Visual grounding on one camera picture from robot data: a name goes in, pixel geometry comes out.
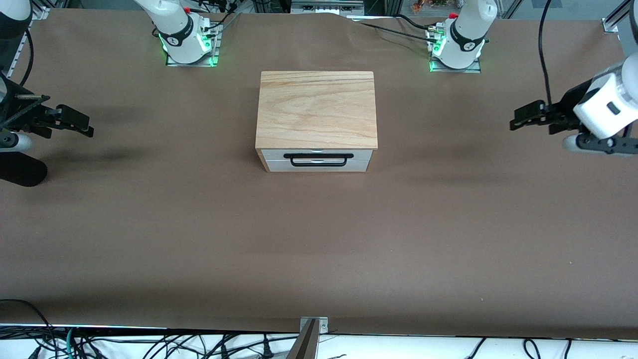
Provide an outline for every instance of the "small drawer cabinet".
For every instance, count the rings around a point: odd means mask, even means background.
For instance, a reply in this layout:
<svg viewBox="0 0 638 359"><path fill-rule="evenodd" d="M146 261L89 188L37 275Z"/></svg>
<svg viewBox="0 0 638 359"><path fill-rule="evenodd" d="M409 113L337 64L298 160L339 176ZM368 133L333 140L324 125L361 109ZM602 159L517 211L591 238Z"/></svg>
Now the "small drawer cabinet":
<svg viewBox="0 0 638 359"><path fill-rule="evenodd" d="M366 172L377 150L372 72L262 72L255 149L268 172Z"/></svg>

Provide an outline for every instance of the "brown table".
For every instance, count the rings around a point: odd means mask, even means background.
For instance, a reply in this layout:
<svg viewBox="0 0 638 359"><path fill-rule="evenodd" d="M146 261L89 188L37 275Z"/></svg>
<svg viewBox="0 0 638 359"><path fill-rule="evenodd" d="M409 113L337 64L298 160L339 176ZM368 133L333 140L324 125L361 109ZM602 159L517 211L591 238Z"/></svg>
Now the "brown table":
<svg viewBox="0 0 638 359"><path fill-rule="evenodd" d="M0 297L54 323L638 338L636 160L508 130L544 96L537 22L496 21L481 75L328 14L242 15L217 68L165 67L151 29L141 11L35 24L27 87L96 135L36 139L47 182L0 183ZM623 57L595 21L548 22L545 54L556 98ZM266 173L264 70L374 71L372 171Z"/></svg>

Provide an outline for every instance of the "teal cable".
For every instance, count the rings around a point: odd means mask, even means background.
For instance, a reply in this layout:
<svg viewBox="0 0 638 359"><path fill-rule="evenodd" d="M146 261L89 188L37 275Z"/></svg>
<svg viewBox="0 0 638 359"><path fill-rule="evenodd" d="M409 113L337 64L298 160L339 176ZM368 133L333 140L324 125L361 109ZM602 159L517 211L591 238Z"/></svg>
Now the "teal cable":
<svg viewBox="0 0 638 359"><path fill-rule="evenodd" d="M71 351L71 333L73 332L73 328L69 329L69 332L66 334L66 355L69 359L73 359L73 352Z"/></svg>

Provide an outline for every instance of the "black drawer handle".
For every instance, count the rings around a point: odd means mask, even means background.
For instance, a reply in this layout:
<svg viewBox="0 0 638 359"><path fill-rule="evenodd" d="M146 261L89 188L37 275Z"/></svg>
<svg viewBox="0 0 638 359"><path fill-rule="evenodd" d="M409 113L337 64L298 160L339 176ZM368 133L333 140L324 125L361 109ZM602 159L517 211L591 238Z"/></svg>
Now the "black drawer handle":
<svg viewBox="0 0 638 359"><path fill-rule="evenodd" d="M343 167L348 163L348 158L353 158L355 155L351 153L286 153L284 158L290 159L290 164L294 167ZM295 158L342 158L343 162L336 164L300 164L295 162Z"/></svg>

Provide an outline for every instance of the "white drawer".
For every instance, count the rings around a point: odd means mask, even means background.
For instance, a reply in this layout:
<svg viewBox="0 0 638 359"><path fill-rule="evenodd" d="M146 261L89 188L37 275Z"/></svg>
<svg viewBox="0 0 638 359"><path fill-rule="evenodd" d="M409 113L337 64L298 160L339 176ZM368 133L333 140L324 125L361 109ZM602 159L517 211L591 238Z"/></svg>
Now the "white drawer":
<svg viewBox="0 0 638 359"><path fill-rule="evenodd" d="M339 160L306 160L306 159L294 159L296 164L311 164L312 167L297 167L290 163L290 160L267 160L266 165L270 172L365 172L367 165L370 163L366 161L356 161L348 159L347 163L343 166L333 167L330 164L343 163L343 159Z"/></svg>
<svg viewBox="0 0 638 359"><path fill-rule="evenodd" d="M263 149L263 159L268 160L287 160L284 155L294 153L318 153L322 155L328 155L331 153L341 155L353 155L353 161L369 161L372 157L371 149Z"/></svg>

